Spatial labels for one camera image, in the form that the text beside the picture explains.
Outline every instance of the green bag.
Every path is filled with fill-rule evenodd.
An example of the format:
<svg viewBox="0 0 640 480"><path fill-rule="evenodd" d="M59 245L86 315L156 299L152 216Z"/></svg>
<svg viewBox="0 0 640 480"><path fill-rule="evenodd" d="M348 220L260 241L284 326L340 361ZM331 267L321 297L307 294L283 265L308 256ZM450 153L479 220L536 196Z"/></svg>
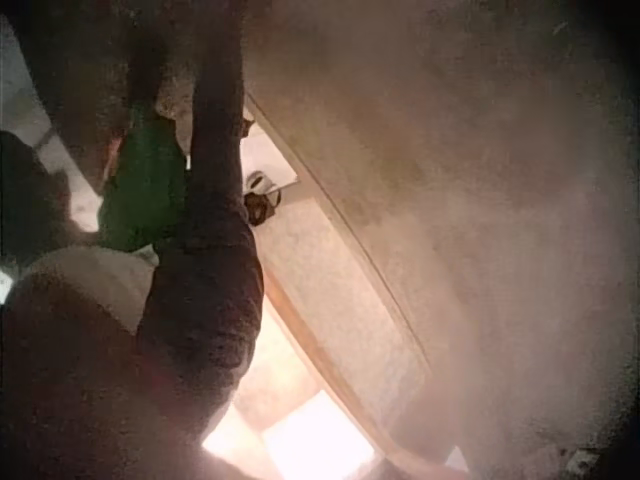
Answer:
<svg viewBox="0 0 640 480"><path fill-rule="evenodd" d="M118 152L98 212L100 244L132 252L174 235L185 202L186 157L175 122L134 106L132 126Z"/></svg>

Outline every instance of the person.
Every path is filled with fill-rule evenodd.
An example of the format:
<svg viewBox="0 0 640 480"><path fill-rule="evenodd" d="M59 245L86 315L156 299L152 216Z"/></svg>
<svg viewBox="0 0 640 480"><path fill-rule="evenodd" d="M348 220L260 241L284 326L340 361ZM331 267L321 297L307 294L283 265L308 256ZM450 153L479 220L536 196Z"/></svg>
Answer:
<svg viewBox="0 0 640 480"><path fill-rule="evenodd" d="M239 162L241 2L198 8L176 233L155 268L69 247L16 282L2 312L3 478L219 478L202 436L251 361L263 280Z"/></svg>

